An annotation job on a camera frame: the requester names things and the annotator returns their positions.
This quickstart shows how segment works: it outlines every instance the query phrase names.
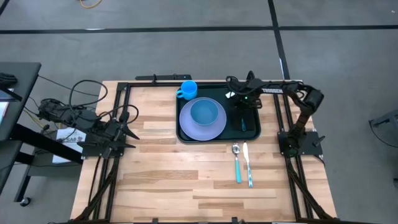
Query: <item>black desk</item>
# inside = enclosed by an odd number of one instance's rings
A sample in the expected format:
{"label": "black desk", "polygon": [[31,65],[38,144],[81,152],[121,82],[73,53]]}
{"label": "black desk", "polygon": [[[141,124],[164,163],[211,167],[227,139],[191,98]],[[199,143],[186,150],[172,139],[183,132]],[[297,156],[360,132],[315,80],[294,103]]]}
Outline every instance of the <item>black desk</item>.
{"label": "black desk", "polygon": [[[38,161],[39,164],[43,164],[43,161],[47,161],[51,164],[50,158],[52,158],[52,154],[55,154],[70,161],[77,162],[78,164],[83,163],[81,153],[45,137],[42,133],[37,133],[27,127],[17,124],[19,116],[39,76],[40,68],[40,63],[0,62],[0,72],[16,76],[18,83],[10,86],[10,88],[13,88],[14,93],[22,97],[21,101],[10,102],[8,104],[6,113],[0,123],[0,193],[12,169],[11,165],[13,165],[15,161],[27,165],[35,164],[35,161]],[[19,150],[23,142],[44,149],[48,151],[49,154],[45,156],[35,156],[20,152]],[[37,175],[38,172],[35,168],[30,169],[29,166],[27,169],[24,180],[16,195],[16,202],[22,200],[30,176],[32,175],[31,173]]]}

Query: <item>wood grain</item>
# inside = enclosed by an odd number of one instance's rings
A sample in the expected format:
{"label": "wood grain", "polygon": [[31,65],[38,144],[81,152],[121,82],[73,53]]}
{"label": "wood grain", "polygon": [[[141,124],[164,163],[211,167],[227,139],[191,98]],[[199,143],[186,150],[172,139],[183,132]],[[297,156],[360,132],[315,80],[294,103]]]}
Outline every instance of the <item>wood grain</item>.
{"label": "wood grain", "polygon": [[[97,113],[113,107],[117,82],[104,84],[109,93],[98,103]],[[111,222],[150,222],[154,217],[160,222],[230,222],[231,217],[249,222],[293,221],[285,161],[279,154],[276,137],[279,127],[273,97],[261,96],[262,132],[256,140],[248,142],[254,185],[250,189],[242,154],[238,159],[243,182],[236,183],[231,153],[233,142],[185,144],[178,140],[175,135],[176,89],[131,89],[129,103],[137,106],[140,113],[129,127],[141,140],[127,138],[127,142],[137,148],[126,149],[120,160]],[[284,126],[288,127],[281,99]],[[290,105],[292,116],[297,119],[300,110],[292,102]],[[135,111],[131,108],[129,111],[133,119]],[[307,128],[313,128],[312,120]],[[335,216],[323,164],[313,156],[302,156],[302,160],[308,189],[325,211]],[[96,158],[89,158],[83,164],[71,218],[87,205],[95,164]],[[302,198],[300,204],[302,216],[305,216]],[[102,203],[100,217],[103,217],[105,206]]]}

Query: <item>teal handle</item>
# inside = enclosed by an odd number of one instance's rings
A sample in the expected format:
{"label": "teal handle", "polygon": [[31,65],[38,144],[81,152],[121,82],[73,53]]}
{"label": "teal handle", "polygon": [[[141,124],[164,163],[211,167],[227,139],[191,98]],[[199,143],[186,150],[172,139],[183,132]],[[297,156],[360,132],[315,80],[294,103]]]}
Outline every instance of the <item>teal handle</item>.
{"label": "teal handle", "polygon": [[249,187],[252,188],[253,187],[253,181],[252,181],[252,178],[251,178],[250,163],[248,163],[248,177],[249,177]]}
{"label": "teal handle", "polygon": [[184,97],[184,93],[182,90],[177,90],[177,98],[183,98]]}
{"label": "teal handle", "polygon": [[235,169],[236,169],[236,182],[240,184],[242,182],[242,178],[241,178],[241,170],[239,169],[239,161],[237,157],[235,157]]}

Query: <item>caster wheel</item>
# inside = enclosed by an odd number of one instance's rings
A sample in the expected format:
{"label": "caster wheel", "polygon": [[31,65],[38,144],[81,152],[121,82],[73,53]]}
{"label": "caster wheel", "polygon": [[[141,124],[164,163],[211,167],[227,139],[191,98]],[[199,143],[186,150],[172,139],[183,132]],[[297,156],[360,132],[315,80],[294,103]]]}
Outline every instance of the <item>caster wheel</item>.
{"label": "caster wheel", "polygon": [[27,206],[28,204],[30,204],[30,201],[32,199],[30,199],[30,197],[24,197],[24,199],[21,200],[21,202],[19,202],[19,205],[22,207]]}

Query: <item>purple plate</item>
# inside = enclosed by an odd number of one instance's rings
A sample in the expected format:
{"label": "purple plate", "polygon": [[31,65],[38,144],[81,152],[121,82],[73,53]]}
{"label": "purple plate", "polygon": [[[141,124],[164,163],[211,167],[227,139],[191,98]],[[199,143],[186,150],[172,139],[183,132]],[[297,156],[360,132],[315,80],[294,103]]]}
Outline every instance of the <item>purple plate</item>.
{"label": "purple plate", "polygon": [[[218,108],[218,117],[216,119],[216,121],[208,126],[202,126],[199,124],[196,124],[196,122],[194,122],[194,120],[191,117],[191,107],[194,104],[194,102],[201,100],[201,99],[207,99],[210,100],[212,102],[214,102],[217,105]],[[194,140],[197,141],[209,141],[212,140],[213,138],[219,136],[225,128],[226,125],[226,113],[225,110],[223,108],[223,106],[211,99],[211,98],[207,98],[207,97],[200,97],[200,98],[196,98],[193,99],[191,101],[189,101],[181,110],[180,112],[180,126],[182,128],[182,131],[184,131],[184,133],[191,137]]]}

